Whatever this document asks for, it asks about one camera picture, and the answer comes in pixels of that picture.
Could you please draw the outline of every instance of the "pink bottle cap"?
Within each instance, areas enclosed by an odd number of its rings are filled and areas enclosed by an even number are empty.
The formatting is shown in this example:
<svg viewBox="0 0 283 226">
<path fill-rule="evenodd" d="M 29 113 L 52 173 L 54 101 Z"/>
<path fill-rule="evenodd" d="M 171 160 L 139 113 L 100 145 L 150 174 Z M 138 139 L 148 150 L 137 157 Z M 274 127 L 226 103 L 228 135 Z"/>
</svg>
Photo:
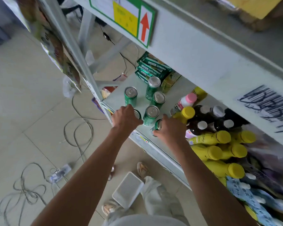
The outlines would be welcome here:
<svg viewBox="0 0 283 226">
<path fill-rule="evenodd" d="M 186 95 L 185 99 L 188 103 L 194 103 L 197 100 L 197 95 L 194 93 L 189 93 Z"/>
</svg>

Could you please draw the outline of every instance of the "tiled floor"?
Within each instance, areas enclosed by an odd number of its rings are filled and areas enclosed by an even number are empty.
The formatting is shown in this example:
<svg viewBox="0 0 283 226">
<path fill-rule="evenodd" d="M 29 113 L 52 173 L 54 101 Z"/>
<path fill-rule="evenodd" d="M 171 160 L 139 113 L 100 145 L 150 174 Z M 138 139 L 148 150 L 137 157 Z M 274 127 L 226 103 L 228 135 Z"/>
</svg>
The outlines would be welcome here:
<svg viewBox="0 0 283 226">
<path fill-rule="evenodd" d="M 113 41 L 121 38 L 121 34 L 109 26 L 104 30 Z M 98 25 L 92 33 L 90 47 L 95 58 L 108 50 L 111 42 L 103 38 Z M 123 55 L 136 61 L 138 51 L 134 44 L 129 45 Z M 126 61 L 128 73 L 133 72 L 134 67 Z M 95 75 L 96 79 L 111 80 L 119 76 L 125 70 L 124 61 L 118 55 L 107 67 Z M 15 208 L 11 207 L 20 196 L 19 191 L 13 190 L 20 187 L 17 180 L 22 170 L 29 163 L 38 163 L 44 171 L 44 175 L 50 175 L 51 168 L 62 167 L 66 163 L 72 163 L 73 170 L 67 175 L 70 178 L 82 165 L 79 151 L 70 146 L 64 138 L 63 129 L 66 123 L 77 118 L 72 107 L 71 99 L 65 98 L 62 93 L 63 74 L 49 60 L 46 53 L 25 29 L 15 27 L 12 39 L 0 46 L 0 200 L 7 196 L 0 206 L 0 213 L 12 198 L 7 208 L 7 219 L 11 225 L 17 225 L 24 196 Z M 105 116 L 92 103 L 90 91 L 76 94 L 74 106 L 82 116 L 91 119 L 105 119 Z M 69 141 L 74 142 L 73 131 L 81 120 L 73 120 L 66 128 Z M 105 139 L 111 128 L 108 120 L 92 120 L 93 139 L 85 152 L 88 157 Z M 77 133 L 79 143 L 85 143 L 90 138 L 90 130 L 82 126 Z M 152 176 L 162 182 L 167 190 L 180 199 L 185 213 L 191 225 L 206 225 L 196 204 L 192 192 L 182 185 L 173 175 L 163 169 L 157 162 L 148 156 L 141 148 L 131 140 L 123 144 L 117 159 L 116 172 L 112 180 L 108 182 L 102 198 L 94 213 L 90 225 L 101 225 L 105 215 L 101 211 L 103 202 L 111 198 L 111 194 L 119 185 L 128 171 L 136 171 L 138 161 L 144 161 L 150 168 Z M 25 187 L 32 189 L 43 184 L 47 189 L 44 201 L 48 203 L 53 197 L 51 186 L 44 180 L 41 169 L 30 165 L 23 173 Z M 37 191 L 44 193 L 44 186 Z M 24 207 L 21 225 L 29 225 L 42 210 L 44 204 L 38 200 L 36 204 Z M 146 213 L 143 200 L 138 196 L 133 204 L 137 213 Z M 0 215 L 0 225 L 4 225 L 4 217 Z"/>
</svg>

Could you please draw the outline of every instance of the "hand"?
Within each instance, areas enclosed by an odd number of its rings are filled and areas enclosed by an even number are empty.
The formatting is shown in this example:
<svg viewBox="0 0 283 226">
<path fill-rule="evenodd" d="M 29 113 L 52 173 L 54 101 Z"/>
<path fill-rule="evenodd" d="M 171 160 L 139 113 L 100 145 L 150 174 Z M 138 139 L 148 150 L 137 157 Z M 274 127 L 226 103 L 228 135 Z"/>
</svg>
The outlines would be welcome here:
<svg viewBox="0 0 283 226">
<path fill-rule="evenodd" d="M 186 125 L 176 118 L 168 118 L 166 114 L 162 118 L 162 127 L 160 130 L 154 130 L 153 134 L 165 142 L 167 145 L 171 143 L 180 143 L 185 140 Z"/>
<path fill-rule="evenodd" d="M 126 107 L 121 106 L 112 115 L 112 123 L 113 127 L 119 129 L 120 132 L 130 134 L 138 125 L 143 124 L 143 121 L 135 117 L 132 105 L 128 104 Z"/>
</svg>

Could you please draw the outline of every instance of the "green can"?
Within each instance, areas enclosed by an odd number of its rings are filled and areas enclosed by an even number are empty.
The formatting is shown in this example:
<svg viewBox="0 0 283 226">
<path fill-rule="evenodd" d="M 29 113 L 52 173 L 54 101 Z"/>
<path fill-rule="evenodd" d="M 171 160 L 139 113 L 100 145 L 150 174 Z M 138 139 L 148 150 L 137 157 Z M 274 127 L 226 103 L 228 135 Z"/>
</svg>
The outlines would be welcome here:
<svg viewBox="0 0 283 226">
<path fill-rule="evenodd" d="M 155 105 L 160 109 L 165 101 L 166 101 L 166 95 L 161 91 L 156 91 L 153 94 L 150 105 Z"/>
<path fill-rule="evenodd" d="M 157 106 L 154 106 L 154 105 L 148 106 L 146 108 L 146 111 L 143 117 L 144 125 L 146 126 L 151 125 L 155 121 L 155 119 L 158 117 L 158 115 L 159 115 L 159 108 L 157 108 Z"/>
<path fill-rule="evenodd" d="M 137 118 L 137 119 L 141 119 L 142 118 L 142 115 L 141 115 L 141 113 L 138 111 L 138 110 L 134 110 L 134 115 L 135 115 L 135 117 Z"/>
<path fill-rule="evenodd" d="M 161 125 L 162 125 L 162 119 L 159 119 L 155 122 L 154 126 L 150 130 L 152 136 L 157 137 L 156 135 L 153 134 L 153 131 L 154 130 L 160 130 Z"/>
<path fill-rule="evenodd" d="M 146 98 L 148 100 L 152 100 L 154 93 L 159 90 L 160 84 L 161 81 L 158 77 L 152 76 L 148 79 L 148 86 L 146 90 Z"/>
<path fill-rule="evenodd" d="M 125 106 L 131 104 L 132 107 L 135 107 L 137 101 L 137 89 L 133 86 L 129 86 L 125 89 L 124 95 L 125 95 Z"/>
</svg>

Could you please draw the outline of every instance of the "red arrow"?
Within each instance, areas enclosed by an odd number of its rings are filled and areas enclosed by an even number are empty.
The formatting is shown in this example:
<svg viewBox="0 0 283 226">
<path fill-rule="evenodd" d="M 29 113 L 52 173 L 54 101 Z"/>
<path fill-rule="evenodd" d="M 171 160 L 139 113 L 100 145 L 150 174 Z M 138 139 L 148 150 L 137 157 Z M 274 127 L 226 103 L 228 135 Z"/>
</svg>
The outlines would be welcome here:
<svg viewBox="0 0 283 226">
<path fill-rule="evenodd" d="M 149 22 L 148 22 L 148 16 L 147 13 L 144 15 L 144 17 L 141 20 L 142 27 L 142 33 L 141 33 L 141 40 L 144 42 L 146 37 L 146 31 L 149 29 Z"/>
</svg>

